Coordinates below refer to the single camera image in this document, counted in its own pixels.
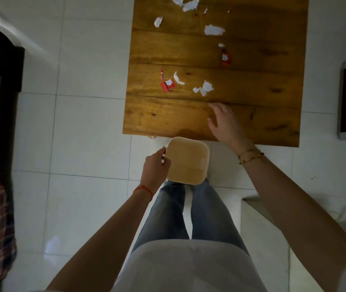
person's left arm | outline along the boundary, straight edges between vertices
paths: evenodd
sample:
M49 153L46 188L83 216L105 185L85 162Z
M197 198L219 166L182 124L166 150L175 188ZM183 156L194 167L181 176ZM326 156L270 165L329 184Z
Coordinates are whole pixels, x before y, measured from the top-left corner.
M170 160L165 148L146 158L140 185L153 194L166 180ZM152 196L140 189L81 247L59 271L47 290L63 292L112 289Z

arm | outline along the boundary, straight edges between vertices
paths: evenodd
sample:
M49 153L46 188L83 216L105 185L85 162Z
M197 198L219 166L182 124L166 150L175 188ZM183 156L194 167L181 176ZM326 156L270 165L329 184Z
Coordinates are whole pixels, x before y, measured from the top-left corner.
M163 147L146 158L141 185L153 194L166 180L170 160ZM140 189L81 247L52 280L47 290L63 292L104 291L112 289L142 217L151 201L149 191Z
M241 160L259 150L248 140L232 110L213 103L214 136L227 144ZM283 232L292 250L324 291L336 291L346 269L346 233L305 191L265 156L245 163L263 204Z

beige plastic container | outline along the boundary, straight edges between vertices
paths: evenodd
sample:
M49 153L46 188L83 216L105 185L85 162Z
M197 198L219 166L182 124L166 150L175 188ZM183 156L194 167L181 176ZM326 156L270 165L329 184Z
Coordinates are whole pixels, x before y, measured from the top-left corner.
M167 175L171 181L199 185L207 177L209 147L200 141L175 137L166 148L172 164Z

person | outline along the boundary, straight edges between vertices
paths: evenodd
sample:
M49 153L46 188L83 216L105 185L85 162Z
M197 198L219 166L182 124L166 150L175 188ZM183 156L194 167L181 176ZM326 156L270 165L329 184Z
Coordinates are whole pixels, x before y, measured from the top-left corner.
M296 256L324 291L345 292L346 233L245 137L227 105L209 106L217 119L217 126L208 119L209 128L239 157ZM120 273L146 208L166 180L170 160L164 153L162 148L146 158L140 186L47 290L266 291L229 211L208 180L192 187L192 239L182 216L184 185L163 185Z

hand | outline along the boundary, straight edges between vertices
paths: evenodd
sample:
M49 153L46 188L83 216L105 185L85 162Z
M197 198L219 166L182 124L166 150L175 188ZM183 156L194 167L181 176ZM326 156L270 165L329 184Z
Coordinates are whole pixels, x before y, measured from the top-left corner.
M254 147L253 142L245 137L242 126L228 105L223 103L209 103L208 105L216 115L218 126L216 127L211 119L208 119L208 126L217 140L228 145L237 155Z
M163 158L165 152L166 147L161 148L155 154L146 157L143 165L141 185L146 186L154 195L166 180L170 169L171 161L168 158Z

